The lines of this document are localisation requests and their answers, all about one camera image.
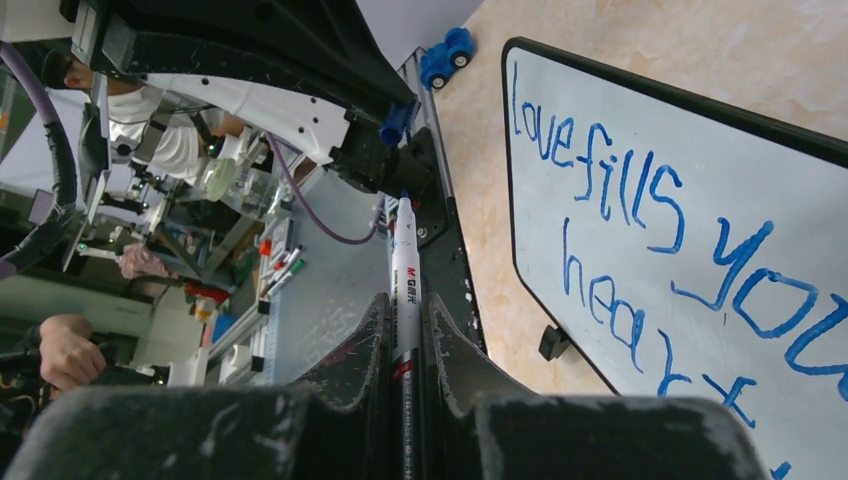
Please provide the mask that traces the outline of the black framed whiteboard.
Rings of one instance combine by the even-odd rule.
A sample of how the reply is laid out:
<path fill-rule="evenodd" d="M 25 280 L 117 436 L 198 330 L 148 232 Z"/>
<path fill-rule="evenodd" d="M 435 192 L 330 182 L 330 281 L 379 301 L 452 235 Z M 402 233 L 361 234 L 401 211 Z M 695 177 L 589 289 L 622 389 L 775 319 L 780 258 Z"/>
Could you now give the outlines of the black framed whiteboard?
<path fill-rule="evenodd" d="M 537 41 L 501 54 L 512 262 L 627 396 L 847 475 L 847 144 Z"/>

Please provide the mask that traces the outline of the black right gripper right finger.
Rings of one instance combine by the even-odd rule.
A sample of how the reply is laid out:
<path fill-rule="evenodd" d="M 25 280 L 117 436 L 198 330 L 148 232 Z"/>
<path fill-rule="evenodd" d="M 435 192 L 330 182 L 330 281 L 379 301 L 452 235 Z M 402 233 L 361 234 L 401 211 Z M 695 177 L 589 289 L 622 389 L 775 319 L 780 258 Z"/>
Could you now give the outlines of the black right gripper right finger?
<path fill-rule="evenodd" d="M 521 385 L 427 300 L 441 479 L 763 479 L 750 437 L 696 398 L 551 396 Z"/>

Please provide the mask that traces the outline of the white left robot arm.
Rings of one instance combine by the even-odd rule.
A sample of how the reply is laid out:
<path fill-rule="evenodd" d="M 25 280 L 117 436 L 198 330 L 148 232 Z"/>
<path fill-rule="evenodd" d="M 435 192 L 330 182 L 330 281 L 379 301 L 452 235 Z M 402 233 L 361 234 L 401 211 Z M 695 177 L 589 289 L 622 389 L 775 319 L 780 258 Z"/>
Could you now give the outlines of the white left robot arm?
<path fill-rule="evenodd" d="M 403 163 L 418 100 L 354 1 L 64 1 L 95 17 L 93 68 L 273 133 L 366 191 Z"/>

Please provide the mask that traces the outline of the white blue whiteboard marker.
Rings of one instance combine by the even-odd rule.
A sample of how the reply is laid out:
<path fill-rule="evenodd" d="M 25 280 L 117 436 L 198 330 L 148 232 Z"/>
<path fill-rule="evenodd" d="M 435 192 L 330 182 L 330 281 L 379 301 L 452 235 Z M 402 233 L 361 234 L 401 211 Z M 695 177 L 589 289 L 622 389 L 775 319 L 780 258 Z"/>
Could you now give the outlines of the white blue whiteboard marker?
<path fill-rule="evenodd" d="M 391 395 L 396 463 L 392 476 L 423 479 L 420 260 L 416 218 L 407 192 L 398 200 L 393 240 Z"/>

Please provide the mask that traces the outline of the blue marker cap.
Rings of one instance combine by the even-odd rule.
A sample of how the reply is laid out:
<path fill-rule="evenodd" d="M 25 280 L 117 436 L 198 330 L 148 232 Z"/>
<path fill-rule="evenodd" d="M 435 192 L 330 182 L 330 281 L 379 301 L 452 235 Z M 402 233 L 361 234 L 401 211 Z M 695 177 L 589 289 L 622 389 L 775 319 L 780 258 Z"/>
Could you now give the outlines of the blue marker cap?
<path fill-rule="evenodd" d="M 419 107 L 418 100 L 408 104 L 391 104 L 379 130 L 380 140 L 385 145 L 397 145 L 412 125 Z"/>

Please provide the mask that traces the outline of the operator bare hand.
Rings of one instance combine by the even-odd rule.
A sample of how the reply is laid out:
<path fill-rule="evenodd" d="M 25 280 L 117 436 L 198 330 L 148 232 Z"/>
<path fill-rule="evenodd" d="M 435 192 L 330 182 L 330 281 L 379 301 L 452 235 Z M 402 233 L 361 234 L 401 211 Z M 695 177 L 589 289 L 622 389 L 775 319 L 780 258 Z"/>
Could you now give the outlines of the operator bare hand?
<path fill-rule="evenodd" d="M 61 314 L 39 326 L 40 375 L 60 392 L 91 384 L 107 363 L 91 341 L 93 327 L 80 314 Z"/>

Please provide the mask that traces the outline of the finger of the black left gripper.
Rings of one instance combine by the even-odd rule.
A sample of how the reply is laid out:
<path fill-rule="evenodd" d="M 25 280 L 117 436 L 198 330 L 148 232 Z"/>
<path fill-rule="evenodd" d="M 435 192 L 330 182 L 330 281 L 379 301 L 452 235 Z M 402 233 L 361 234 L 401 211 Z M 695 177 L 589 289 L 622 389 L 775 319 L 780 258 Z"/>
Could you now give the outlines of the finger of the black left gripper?
<path fill-rule="evenodd" d="M 354 1 L 62 1 L 95 16 L 94 67 L 244 80 L 318 97 L 378 125 L 416 95 Z"/>

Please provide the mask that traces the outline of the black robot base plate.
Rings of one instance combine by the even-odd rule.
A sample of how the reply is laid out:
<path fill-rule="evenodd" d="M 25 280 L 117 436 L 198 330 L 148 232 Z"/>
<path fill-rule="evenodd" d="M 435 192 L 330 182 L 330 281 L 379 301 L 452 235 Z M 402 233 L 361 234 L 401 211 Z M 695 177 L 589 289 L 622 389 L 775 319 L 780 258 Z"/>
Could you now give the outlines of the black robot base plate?
<path fill-rule="evenodd" d="M 416 214 L 426 290 L 441 297 L 460 331 L 487 352 L 458 207 L 447 193 L 447 168 L 439 163 L 434 132 L 421 128 L 398 149 L 394 179 Z"/>

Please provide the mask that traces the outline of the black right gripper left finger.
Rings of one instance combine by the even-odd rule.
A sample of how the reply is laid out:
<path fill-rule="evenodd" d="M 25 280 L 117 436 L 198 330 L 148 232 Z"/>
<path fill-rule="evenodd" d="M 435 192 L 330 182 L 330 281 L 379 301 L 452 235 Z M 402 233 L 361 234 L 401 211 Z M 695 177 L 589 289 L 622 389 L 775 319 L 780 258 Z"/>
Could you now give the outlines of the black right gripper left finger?
<path fill-rule="evenodd" d="M 87 387 L 36 420 L 9 479 L 383 479 L 385 294 L 287 385 Z"/>

